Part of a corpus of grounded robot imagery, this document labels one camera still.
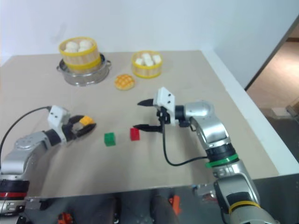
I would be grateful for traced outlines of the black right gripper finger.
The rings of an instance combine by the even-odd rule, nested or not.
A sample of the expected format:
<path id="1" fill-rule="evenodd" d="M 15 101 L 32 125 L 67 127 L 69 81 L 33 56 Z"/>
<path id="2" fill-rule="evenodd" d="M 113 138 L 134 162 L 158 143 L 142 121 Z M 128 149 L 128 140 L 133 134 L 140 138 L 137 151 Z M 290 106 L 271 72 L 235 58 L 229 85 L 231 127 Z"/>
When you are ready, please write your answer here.
<path id="1" fill-rule="evenodd" d="M 145 106 L 145 107 L 152 107 L 153 106 L 153 99 L 146 99 L 146 100 L 142 100 L 140 102 L 137 103 L 137 105 L 139 106 Z"/>
<path id="2" fill-rule="evenodd" d="M 145 131 L 145 132 L 162 133 L 162 126 L 154 126 L 154 125 L 149 125 L 149 124 L 138 124 L 138 125 L 134 125 L 133 128 L 136 128 L 140 131 Z"/>

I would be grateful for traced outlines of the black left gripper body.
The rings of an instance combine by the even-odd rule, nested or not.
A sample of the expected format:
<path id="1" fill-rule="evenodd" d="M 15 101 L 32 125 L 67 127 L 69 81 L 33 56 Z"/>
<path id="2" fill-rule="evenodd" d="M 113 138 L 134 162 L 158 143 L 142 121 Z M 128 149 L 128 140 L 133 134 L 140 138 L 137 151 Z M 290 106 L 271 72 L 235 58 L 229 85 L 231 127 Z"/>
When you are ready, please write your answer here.
<path id="1" fill-rule="evenodd" d="M 78 121 L 71 121 L 64 125 L 64 136 L 66 141 L 72 141 L 78 138 L 77 132 L 73 130 L 76 123 L 78 123 Z"/>

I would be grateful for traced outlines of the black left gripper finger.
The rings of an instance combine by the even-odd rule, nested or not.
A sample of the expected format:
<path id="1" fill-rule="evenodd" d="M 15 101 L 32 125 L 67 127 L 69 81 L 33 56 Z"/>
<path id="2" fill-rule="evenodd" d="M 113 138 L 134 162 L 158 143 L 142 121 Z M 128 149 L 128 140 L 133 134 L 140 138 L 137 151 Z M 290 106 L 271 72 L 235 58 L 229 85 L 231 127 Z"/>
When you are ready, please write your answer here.
<path id="1" fill-rule="evenodd" d="M 90 133 L 94 128 L 96 127 L 96 123 L 93 124 L 88 124 L 86 126 L 84 126 L 82 129 L 77 131 L 77 137 L 80 138 L 84 135 L 87 135 L 88 133 Z"/>
<path id="2" fill-rule="evenodd" d="M 75 115 L 69 118 L 69 123 L 74 125 L 76 123 L 78 123 L 82 118 L 84 117 L 84 115 Z"/>

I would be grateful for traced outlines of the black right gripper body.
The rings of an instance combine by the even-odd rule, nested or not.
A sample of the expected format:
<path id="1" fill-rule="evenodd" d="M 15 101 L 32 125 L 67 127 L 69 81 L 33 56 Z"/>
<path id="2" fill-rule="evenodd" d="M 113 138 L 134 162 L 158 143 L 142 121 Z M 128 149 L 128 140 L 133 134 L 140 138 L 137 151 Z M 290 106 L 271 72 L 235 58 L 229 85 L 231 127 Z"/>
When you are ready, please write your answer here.
<path id="1" fill-rule="evenodd" d="M 170 115 L 167 112 L 167 109 L 163 106 L 157 107 L 157 117 L 160 125 L 156 128 L 156 132 L 164 133 L 165 125 L 170 124 Z"/>

